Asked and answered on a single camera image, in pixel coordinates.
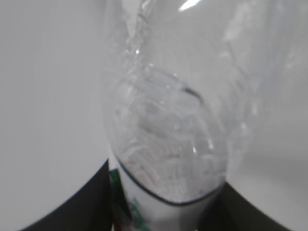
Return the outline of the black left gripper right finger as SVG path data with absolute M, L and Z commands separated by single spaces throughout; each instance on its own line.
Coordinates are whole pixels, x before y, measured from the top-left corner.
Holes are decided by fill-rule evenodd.
M 198 231 L 294 231 L 245 199 L 229 183 L 219 188 L 214 202 L 199 219 Z

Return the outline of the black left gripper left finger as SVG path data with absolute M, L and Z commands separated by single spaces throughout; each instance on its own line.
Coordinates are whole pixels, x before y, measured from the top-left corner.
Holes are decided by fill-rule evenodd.
M 72 197 L 25 231 L 110 231 L 113 225 L 106 160 L 93 177 Z

